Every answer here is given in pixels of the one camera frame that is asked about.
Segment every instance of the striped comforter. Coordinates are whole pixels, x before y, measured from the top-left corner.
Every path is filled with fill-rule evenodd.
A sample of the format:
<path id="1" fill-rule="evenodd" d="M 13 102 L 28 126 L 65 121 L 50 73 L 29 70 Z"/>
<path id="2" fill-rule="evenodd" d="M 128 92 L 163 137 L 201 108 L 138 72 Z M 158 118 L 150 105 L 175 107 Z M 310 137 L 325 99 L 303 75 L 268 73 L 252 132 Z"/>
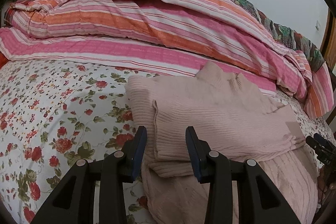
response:
<path id="1" fill-rule="evenodd" d="M 128 37 L 203 54 L 275 80 L 305 103 L 310 118 L 334 104 L 326 64 L 312 74 L 303 52 L 275 42 L 230 0 L 35 0 L 12 8 L 7 21 L 12 37 L 21 42 L 29 37 Z"/>

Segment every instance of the red rose print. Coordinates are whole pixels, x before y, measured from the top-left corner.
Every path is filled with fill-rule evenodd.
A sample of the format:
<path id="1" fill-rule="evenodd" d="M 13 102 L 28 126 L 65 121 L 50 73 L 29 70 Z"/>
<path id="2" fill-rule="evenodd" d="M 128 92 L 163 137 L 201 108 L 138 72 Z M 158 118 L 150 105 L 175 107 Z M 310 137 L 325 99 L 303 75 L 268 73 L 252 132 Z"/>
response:
<path id="1" fill-rule="evenodd" d="M 51 167 L 56 167 L 58 165 L 59 161 L 58 158 L 56 156 L 52 156 L 49 160 L 49 165 Z"/>
<path id="2" fill-rule="evenodd" d="M 137 199 L 137 202 L 139 203 L 139 205 L 145 209 L 148 210 L 148 205 L 147 205 L 147 197 L 146 196 L 142 196 L 141 198 Z"/>
<path id="3" fill-rule="evenodd" d="M 4 121 L 6 117 L 7 117 L 7 112 L 4 112 L 0 117 L 0 121 Z"/>
<path id="4" fill-rule="evenodd" d="M 10 151 L 12 150 L 12 146 L 13 146 L 12 143 L 9 143 L 9 144 L 7 145 L 7 150 L 8 150 L 8 152 L 10 152 Z"/>
<path id="5" fill-rule="evenodd" d="M 28 207 L 23 207 L 23 214 L 25 215 L 25 218 L 28 221 L 28 223 L 31 223 L 33 218 L 35 217 L 35 213 L 29 210 Z"/>
<path id="6" fill-rule="evenodd" d="M 118 146 L 123 147 L 125 142 L 128 140 L 133 140 L 133 135 L 127 133 L 127 134 L 119 134 L 115 138 L 115 142 L 118 144 Z"/>
<path id="7" fill-rule="evenodd" d="M 116 69 L 116 70 L 120 70 L 120 71 L 122 71 L 122 70 L 126 70 L 126 68 L 123 68 L 123 67 L 114 67 L 114 69 Z"/>
<path id="8" fill-rule="evenodd" d="M 76 67 L 77 67 L 77 69 L 80 70 L 80 71 L 85 71 L 85 70 L 86 70 L 86 68 L 85 68 L 84 66 L 81 66 L 81 65 L 78 65 L 78 66 L 76 66 Z"/>
<path id="9" fill-rule="evenodd" d="M 129 127 L 130 127 L 129 124 L 127 123 L 127 124 L 124 124 L 123 129 L 129 131 Z"/>
<path id="10" fill-rule="evenodd" d="M 31 198 L 35 201 L 39 200 L 41 196 L 41 191 L 40 187 L 36 184 L 36 182 L 29 183 L 29 188 Z"/>
<path id="11" fill-rule="evenodd" d="M 57 152 L 64 153 L 72 147 L 72 143 L 68 139 L 58 139 L 55 143 Z"/>
<path id="12" fill-rule="evenodd" d="M 11 105 L 12 105 L 12 106 L 15 106 L 16 103 L 17 103 L 17 101 L 18 101 L 18 98 L 13 99 L 13 100 L 11 101 Z"/>
<path id="13" fill-rule="evenodd" d="M 125 121 L 133 121 L 133 115 L 130 110 L 127 110 L 125 114 L 123 115 L 123 118 Z"/>
<path id="14" fill-rule="evenodd" d="M 85 114 L 86 114 L 86 115 L 89 115 L 89 116 L 92 114 L 92 112 L 93 112 L 92 109 L 87 109 L 87 110 L 85 110 Z"/>
<path id="15" fill-rule="evenodd" d="M 6 127 L 7 127 L 7 122 L 6 122 L 6 121 L 2 121 L 2 122 L 0 123 L 0 129 L 1 129 L 1 130 L 4 130 Z"/>
<path id="16" fill-rule="evenodd" d="M 42 156 L 42 150 L 39 146 L 35 147 L 31 154 L 31 160 L 38 161 Z"/>
<path id="17" fill-rule="evenodd" d="M 9 92 L 9 89 L 6 89 L 2 94 L 1 97 L 4 96 L 5 94 L 7 94 Z"/>
<path id="18" fill-rule="evenodd" d="M 32 157 L 33 149 L 28 147 L 25 151 L 25 159 L 28 160 Z"/>
<path id="19" fill-rule="evenodd" d="M 98 88 L 104 88 L 104 87 L 107 86 L 107 83 L 106 83 L 105 81 L 97 81 L 97 82 L 96 82 L 96 86 L 97 86 Z"/>
<path id="20" fill-rule="evenodd" d="M 57 136 L 58 138 L 60 136 L 64 136 L 67 133 L 67 129 L 65 127 L 60 127 L 59 129 L 57 129 Z"/>

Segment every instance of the pink ribbed sweater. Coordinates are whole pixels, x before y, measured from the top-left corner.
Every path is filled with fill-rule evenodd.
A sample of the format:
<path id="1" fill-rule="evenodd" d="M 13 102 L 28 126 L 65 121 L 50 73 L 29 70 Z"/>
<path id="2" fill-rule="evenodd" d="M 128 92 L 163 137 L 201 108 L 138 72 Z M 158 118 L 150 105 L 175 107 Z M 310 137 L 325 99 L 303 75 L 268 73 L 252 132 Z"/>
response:
<path id="1" fill-rule="evenodd" d="M 284 155 L 295 155 L 292 150 L 305 143 L 290 105 L 284 106 L 262 95 L 242 74 L 224 73 L 212 62 L 195 77 L 132 76 L 126 94 L 135 124 L 147 128 L 142 176 L 149 209 L 159 223 L 204 221 L 207 189 L 192 176 L 185 144 L 187 126 L 194 126 L 198 137 L 213 150 L 233 160 L 253 158 L 267 170 L 278 169 L 274 164 L 277 158 L 290 164 Z M 281 188 L 284 181 L 291 186 L 305 181 L 309 198 L 315 199 L 315 184 L 313 179 L 309 180 L 314 175 L 307 175 L 296 162 L 292 161 L 296 165 L 294 176 L 282 175 L 286 173 L 284 168 L 273 182 Z M 284 196 L 289 200 L 291 194 Z M 316 208 L 312 209 L 311 203 L 304 199 L 289 203 L 298 216 L 303 212 L 300 218 L 303 223 Z"/>

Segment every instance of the green leaf print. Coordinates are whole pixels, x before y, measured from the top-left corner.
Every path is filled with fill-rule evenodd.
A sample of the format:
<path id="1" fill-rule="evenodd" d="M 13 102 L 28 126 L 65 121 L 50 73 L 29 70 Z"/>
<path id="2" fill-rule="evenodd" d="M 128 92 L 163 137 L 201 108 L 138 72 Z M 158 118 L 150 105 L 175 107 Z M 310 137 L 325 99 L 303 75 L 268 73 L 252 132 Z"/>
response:
<path id="1" fill-rule="evenodd" d="M 82 122 L 77 122 L 78 124 L 75 126 L 75 130 L 81 130 L 85 128 L 85 124 L 83 124 Z"/>
<path id="2" fill-rule="evenodd" d="M 118 148 L 118 144 L 116 143 L 116 139 L 110 138 L 110 141 L 105 145 L 106 148 Z"/>
<path id="3" fill-rule="evenodd" d="M 51 187 L 52 189 L 55 189 L 55 187 L 57 186 L 57 184 L 58 184 L 60 181 L 61 181 L 60 178 L 57 177 L 57 176 L 53 176 L 52 178 L 48 178 L 48 179 L 47 179 L 47 182 L 48 182 L 48 184 L 50 184 L 50 187 Z"/>
<path id="4" fill-rule="evenodd" d="M 130 211 L 130 212 L 136 212 L 136 211 L 139 211 L 139 210 L 141 210 L 142 209 L 142 207 L 141 206 L 138 206 L 138 205 L 136 205 L 136 204 L 131 204 L 130 206 L 128 206 L 128 210 Z"/>
<path id="5" fill-rule="evenodd" d="M 90 90 L 89 93 L 88 93 L 88 95 L 89 95 L 89 96 L 93 96 L 93 95 L 95 95 L 95 93 L 96 93 L 95 91 Z"/>
<path id="6" fill-rule="evenodd" d="M 80 156 L 78 154 L 76 154 L 75 152 L 71 151 L 71 152 L 66 152 L 64 154 L 64 157 L 66 157 L 66 159 L 68 160 L 68 165 L 71 167 L 72 165 L 74 165 L 76 163 L 77 160 L 80 160 Z"/>
<path id="7" fill-rule="evenodd" d="M 98 123 L 98 122 L 105 122 L 105 120 L 104 120 L 103 118 L 100 118 L 100 117 L 98 117 L 98 116 L 94 117 L 94 118 L 93 118 L 93 121 L 94 121 L 95 123 Z"/>
<path id="8" fill-rule="evenodd" d="M 41 143 L 46 143 L 48 141 L 48 132 L 44 131 L 41 135 Z"/>
<path id="9" fill-rule="evenodd" d="M 91 149 L 89 142 L 83 142 L 82 146 L 78 148 L 77 153 L 82 159 L 91 160 L 91 156 L 95 153 L 95 150 Z"/>
<path id="10" fill-rule="evenodd" d="M 68 118 L 68 120 L 69 120 L 71 123 L 76 123 L 76 122 L 77 122 L 77 118 Z"/>
<path id="11" fill-rule="evenodd" d="M 18 197 L 21 199 L 23 202 L 28 202 L 30 200 L 29 196 L 27 196 L 26 192 L 21 190 L 20 188 L 17 189 L 18 191 Z"/>
<path id="12" fill-rule="evenodd" d="M 96 82 L 97 82 L 97 80 L 93 79 L 92 77 L 88 81 L 85 81 L 85 83 L 87 83 L 89 85 L 93 85 Z"/>
<path id="13" fill-rule="evenodd" d="M 121 77 L 121 75 L 119 75 L 119 74 L 117 74 L 117 73 L 111 73 L 111 78 L 113 78 L 113 79 L 117 79 L 117 78 L 119 78 L 119 77 Z"/>
<path id="14" fill-rule="evenodd" d="M 137 224 L 135 221 L 134 215 L 127 215 L 126 219 L 127 219 L 127 224 Z"/>
<path id="15" fill-rule="evenodd" d="M 60 177 L 62 175 L 62 172 L 61 172 L 60 169 L 55 168 L 55 174 L 56 174 L 56 176 Z"/>
<path id="16" fill-rule="evenodd" d="M 25 179 L 28 183 L 36 182 L 36 172 L 30 169 L 26 169 Z"/>
<path id="17" fill-rule="evenodd" d="M 118 78 L 118 79 L 115 79 L 115 81 L 116 81 L 117 83 L 127 83 L 127 81 L 125 80 L 124 77 L 120 77 L 120 78 Z"/>

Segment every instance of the folded blanket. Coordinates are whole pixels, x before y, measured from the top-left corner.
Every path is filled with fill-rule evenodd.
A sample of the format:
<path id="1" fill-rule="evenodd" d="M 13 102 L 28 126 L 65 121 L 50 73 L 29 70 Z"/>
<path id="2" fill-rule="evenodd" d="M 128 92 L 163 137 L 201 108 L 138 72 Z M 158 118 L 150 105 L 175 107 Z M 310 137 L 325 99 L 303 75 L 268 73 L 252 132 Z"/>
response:
<path id="1" fill-rule="evenodd" d="M 194 126 L 200 139 L 231 159 L 254 158 L 264 169 L 277 170 L 271 179 L 279 189 L 295 186 L 293 191 L 284 187 L 282 193 L 303 223 L 311 220 L 317 176 L 307 173 L 299 160 L 285 160 L 304 144 L 289 105 L 263 96 L 242 74 L 224 73 L 211 62 L 193 78 L 132 76 L 125 88 L 135 124 L 147 127 L 142 178 L 156 221 L 204 222 L 208 188 L 192 176 L 184 141 L 187 126 Z M 287 174 L 285 165 L 290 172 L 296 170 L 294 175 Z M 293 193 L 299 196 L 296 191 L 305 198 L 293 199 Z"/>
<path id="2" fill-rule="evenodd" d="M 306 102 L 311 118 L 333 106 L 326 65 L 313 79 L 302 51 L 275 42 L 231 0 L 65 0 L 54 6 L 58 1 L 15 4 L 8 22 L 36 38 L 104 34 L 204 54 L 276 80 L 287 94 Z M 46 3 L 54 8 L 48 10 Z"/>

